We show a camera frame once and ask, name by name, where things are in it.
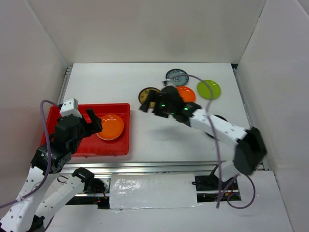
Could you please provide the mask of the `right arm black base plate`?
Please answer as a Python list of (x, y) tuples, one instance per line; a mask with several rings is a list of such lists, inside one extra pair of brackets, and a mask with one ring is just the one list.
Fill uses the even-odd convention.
[[(231, 178), (228, 181), (221, 182), (221, 190), (223, 190), (231, 181)], [(219, 179), (214, 175), (197, 175), (195, 180), (191, 182), (192, 185), (196, 187), (197, 191), (217, 191), (219, 187)], [(233, 183), (226, 190), (238, 190), (237, 181), (234, 180)]]

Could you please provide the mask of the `yellow patterned plate dark rim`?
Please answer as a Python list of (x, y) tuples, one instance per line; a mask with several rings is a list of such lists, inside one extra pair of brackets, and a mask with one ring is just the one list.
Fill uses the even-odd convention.
[[(146, 88), (142, 89), (139, 92), (139, 95), (138, 95), (138, 99), (139, 99), (139, 102), (140, 102), (141, 105), (144, 104), (144, 102), (146, 101), (146, 99), (147, 99), (147, 97), (148, 97), (148, 95), (149, 95), (151, 90), (153, 90), (155, 92), (159, 92), (160, 91), (159, 89), (157, 89), (155, 87), (146, 87)], [(151, 100), (152, 101), (149, 104), (149, 108), (154, 108), (155, 107), (155, 100), (156, 100), (155, 95), (152, 96)]]

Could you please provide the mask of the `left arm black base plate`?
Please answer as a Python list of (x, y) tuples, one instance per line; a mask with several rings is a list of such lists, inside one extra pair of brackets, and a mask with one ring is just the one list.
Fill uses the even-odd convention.
[(92, 194), (93, 196), (99, 196), (102, 194), (103, 197), (106, 197), (108, 185), (105, 184), (101, 179), (92, 178), (87, 181), (84, 185), (83, 193)]

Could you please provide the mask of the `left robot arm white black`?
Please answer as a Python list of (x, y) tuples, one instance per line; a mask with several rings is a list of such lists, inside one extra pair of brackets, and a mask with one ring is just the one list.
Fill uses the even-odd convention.
[(74, 114), (61, 116), (57, 120), (55, 132), (37, 149), (22, 189), (0, 220), (2, 232), (42, 232), (57, 211), (75, 194), (93, 191), (94, 174), (80, 167), (61, 188), (44, 199), (49, 186), (71, 160), (72, 154), (76, 153), (82, 139), (102, 131), (101, 119), (92, 109), (87, 109), (86, 113), (90, 122)]

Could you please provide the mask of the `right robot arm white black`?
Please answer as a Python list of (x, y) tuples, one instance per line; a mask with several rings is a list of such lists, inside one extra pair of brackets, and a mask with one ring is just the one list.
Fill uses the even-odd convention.
[(228, 180), (238, 174), (251, 175), (267, 154), (259, 129), (236, 126), (210, 114), (194, 102), (185, 102), (173, 86), (166, 86), (159, 92), (150, 90), (140, 110), (148, 112), (152, 102), (154, 115), (165, 118), (173, 116), (176, 121), (211, 135), (215, 142), (223, 142), (234, 151), (232, 160), (219, 162), (210, 177), (211, 186), (215, 189), (222, 189)]

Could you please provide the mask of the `orange plate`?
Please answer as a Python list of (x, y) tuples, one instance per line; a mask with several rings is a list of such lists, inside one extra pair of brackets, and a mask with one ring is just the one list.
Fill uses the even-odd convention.
[(97, 137), (111, 141), (117, 139), (124, 130), (124, 122), (118, 115), (105, 115), (101, 118), (102, 131), (97, 133)]
[(176, 89), (184, 102), (195, 102), (196, 95), (191, 88), (186, 86), (178, 86)]

